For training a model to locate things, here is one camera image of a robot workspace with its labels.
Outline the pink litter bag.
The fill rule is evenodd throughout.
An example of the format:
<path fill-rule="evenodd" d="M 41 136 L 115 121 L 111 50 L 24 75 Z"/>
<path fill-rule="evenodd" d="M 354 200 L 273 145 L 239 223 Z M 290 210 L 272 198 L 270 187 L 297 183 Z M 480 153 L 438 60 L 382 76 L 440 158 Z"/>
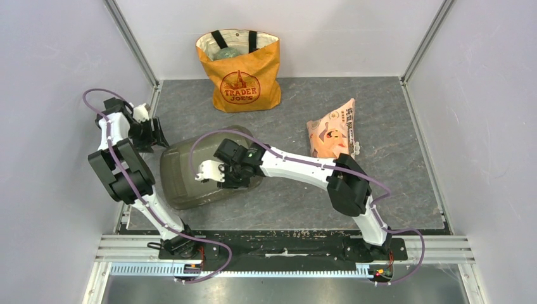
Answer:
<path fill-rule="evenodd" d="M 355 102 L 351 98 L 324 117 L 306 123 L 312 157 L 338 158 L 346 154 L 355 158 L 360 154 L 360 144 L 355 139 Z"/>

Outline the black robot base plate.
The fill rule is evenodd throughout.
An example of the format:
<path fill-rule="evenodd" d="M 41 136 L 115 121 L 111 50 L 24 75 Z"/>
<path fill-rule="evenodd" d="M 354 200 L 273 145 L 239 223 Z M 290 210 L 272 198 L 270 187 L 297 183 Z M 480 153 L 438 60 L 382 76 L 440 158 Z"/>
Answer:
<path fill-rule="evenodd" d="M 365 247 L 358 230 L 242 230 L 195 231 L 197 254 L 188 264 L 202 261 L 201 268 L 214 271 L 286 272 L 353 270 L 357 263 L 408 260 L 405 242 L 391 237 L 386 255 Z"/>

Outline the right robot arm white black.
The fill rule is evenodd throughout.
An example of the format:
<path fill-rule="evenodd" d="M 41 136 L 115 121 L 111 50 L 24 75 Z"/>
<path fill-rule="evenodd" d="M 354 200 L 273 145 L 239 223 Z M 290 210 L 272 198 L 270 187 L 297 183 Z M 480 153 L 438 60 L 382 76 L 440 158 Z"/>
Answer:
<path fill-rule="evenodd" d="M 369 178 L 347 154 L 337 158 L 312 158 L 253 142 L 249 147 L 224 139 L 198 167 L 199 181 L 213 180 L 219 188 L 242 189 L 253 177 L 277 177 L 326 191 L 333 209 L 351 217 L 362 233 L 367 254 L 381 259 L 391 251 L 386 223 L 374 211 Z"/>

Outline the grey translucent litter box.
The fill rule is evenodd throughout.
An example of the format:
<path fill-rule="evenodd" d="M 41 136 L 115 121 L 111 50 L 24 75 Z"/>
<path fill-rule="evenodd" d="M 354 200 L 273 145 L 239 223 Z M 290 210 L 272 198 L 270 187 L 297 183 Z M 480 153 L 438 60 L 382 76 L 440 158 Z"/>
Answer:
<path fill-rule="evenodd" d="M 160 179 L 163 196 L 170 207 L 187 210 L 208 203 L 226 200 L 257 188 L 262 183 L 261 177 L 253 177 L 249 187 L 244 189 L 221 189 L 214 180 L 202 183 L 194 179 L 190 168 L 189 154 L 197 136 L 177 142 L 167 148 L 160 158 Z M 199 142 L 193 153 L 194 165 L 205 160 L 215 160 L 213 156 L 224 139 L 232 139 L 247 147 L 252 141 L 231 133 L 218 133 L 207 136 Z"/>

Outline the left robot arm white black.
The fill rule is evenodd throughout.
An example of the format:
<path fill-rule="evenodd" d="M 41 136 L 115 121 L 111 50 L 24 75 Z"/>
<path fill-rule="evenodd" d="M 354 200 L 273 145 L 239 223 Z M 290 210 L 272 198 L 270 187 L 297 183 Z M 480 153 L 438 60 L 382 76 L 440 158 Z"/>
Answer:
<path fill-rule="evenodd" d="M 96 125 L 101 142 L 88 156 L 89 164 L 114 201 L 130 205 L 155 226 L 160 240 L 148 243 L 148 248 L 159 250 L 162 257 L 194 257 L 198 240 L 161 201 L 155 177 L 142 158 L 142 154 L 152 153 L 154 146 L 169 146 L 159 119 L 149 117 L 146 105 L 132 106 L 120 98 L 110 98 L 104 101 L 104 110 L 97 112 Z"/>

